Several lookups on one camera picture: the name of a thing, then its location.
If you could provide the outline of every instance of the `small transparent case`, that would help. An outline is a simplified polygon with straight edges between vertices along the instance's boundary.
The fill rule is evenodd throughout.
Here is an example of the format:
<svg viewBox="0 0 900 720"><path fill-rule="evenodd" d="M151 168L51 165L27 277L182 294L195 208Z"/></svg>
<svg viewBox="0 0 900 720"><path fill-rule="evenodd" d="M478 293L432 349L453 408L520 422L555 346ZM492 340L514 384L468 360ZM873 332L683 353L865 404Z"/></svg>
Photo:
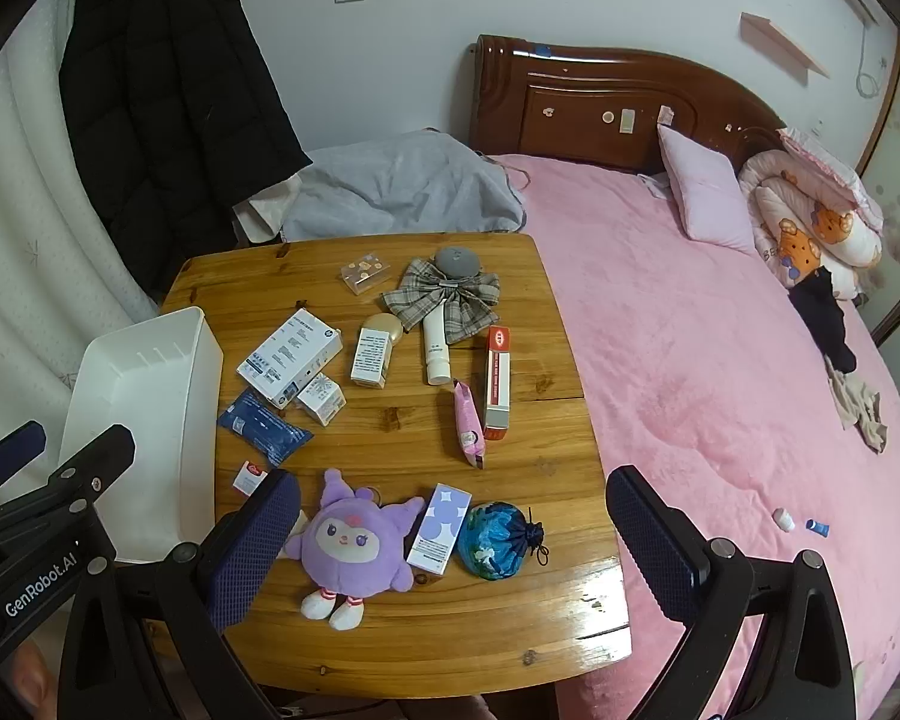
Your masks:
<svg viewBox="0 0 900 720"><path fill-rule="evenodd" d="M389 273L389 263L385 263L376 254L365 254L359 260L347 263L340 269L343 282L354 295L365 293L370 287L379 284Z"/></svg>

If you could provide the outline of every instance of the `beige round object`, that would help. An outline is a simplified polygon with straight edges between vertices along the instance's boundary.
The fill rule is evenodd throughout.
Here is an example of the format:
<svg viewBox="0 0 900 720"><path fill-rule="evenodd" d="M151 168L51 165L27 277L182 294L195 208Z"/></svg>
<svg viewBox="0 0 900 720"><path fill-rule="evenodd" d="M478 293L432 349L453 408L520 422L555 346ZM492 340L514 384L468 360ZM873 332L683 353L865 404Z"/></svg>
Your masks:
<svg viewBox="0 0 900 720"><path fill-rule="evenodd" d="M393 314L374 314L364 322L364 327L368 330L382 330L391 334L391 343L396 346L403 338L403 325L400 320Z"/></svg>

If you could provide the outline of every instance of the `pink bedsheet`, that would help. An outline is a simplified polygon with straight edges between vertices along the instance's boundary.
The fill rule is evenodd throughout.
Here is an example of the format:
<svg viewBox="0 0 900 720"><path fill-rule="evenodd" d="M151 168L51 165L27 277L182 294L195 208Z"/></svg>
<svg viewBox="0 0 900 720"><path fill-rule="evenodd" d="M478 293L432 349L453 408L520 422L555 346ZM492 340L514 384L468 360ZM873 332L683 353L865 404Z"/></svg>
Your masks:
<svg viewBox="0 0 900 720"><path fill-rule="evenodd" d="M866 720L900 669L900 398L857 312L845 309L847 343L882 396L889 441L879 456L842 429L823 359L755 253L689 241L676 206L635 176L501 160L532 177L527 231L567 328L604 471L634 464L707 538L728 536L748 555L823 554L851 661L865 664ZM797 520L794 533L770 518L779 506ZM809 518L828 523L829 538L805 530ZM634 654L560 683L564 720L626 718L682 632L621 551ZM748 623L712 712L727 709L755 633Z"/></svg>

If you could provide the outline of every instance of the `bed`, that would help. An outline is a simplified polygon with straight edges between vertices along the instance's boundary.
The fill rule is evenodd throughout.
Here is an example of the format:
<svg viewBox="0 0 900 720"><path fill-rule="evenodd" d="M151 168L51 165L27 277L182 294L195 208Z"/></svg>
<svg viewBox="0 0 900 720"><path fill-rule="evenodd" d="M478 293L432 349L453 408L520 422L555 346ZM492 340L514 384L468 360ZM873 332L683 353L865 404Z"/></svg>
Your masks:
<svg viewBox="0 0 900 720"><path fill-rule="evenodd" d="M635 175L663 169L656 123L671 115L672 127L737 170L780 148L782 122L763 101L692 62L478 42L470 145L498 155L522 187L604 471L635 464L705 536L728 536L749 555L823 554L865 720L900 669L900 398L842 303L847 344L889 428L876 455L842 429L821 354L756 253L690 241L672 197ZM777 507L828 523L830 535L802 524L783 533L770 516ZM568 720L626 718L682 632L622 554L634 654L558 685ZM727 708L755 633L748 622L703 717Z"/></svg>

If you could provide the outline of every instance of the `orange bear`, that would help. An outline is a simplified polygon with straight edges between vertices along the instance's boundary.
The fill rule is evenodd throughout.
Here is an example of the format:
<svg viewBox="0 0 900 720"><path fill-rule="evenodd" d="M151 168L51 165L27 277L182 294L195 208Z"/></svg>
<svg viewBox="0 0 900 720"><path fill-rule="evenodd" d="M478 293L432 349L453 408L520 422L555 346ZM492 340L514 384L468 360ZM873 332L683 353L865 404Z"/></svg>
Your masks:
<svg viewBox="0 0 900 720"><path fill-rule="evenodd" d="M853 229L853 214L838 214L817 200L810 215L813 231L825 244L840 244L850 237Z"/></svg>
<svg viewBox="0 0 900 720"><path fill-rule="evenodd" d="M796 284L820 267L820 247L793 220L780 220L780 262Z"/></svg>

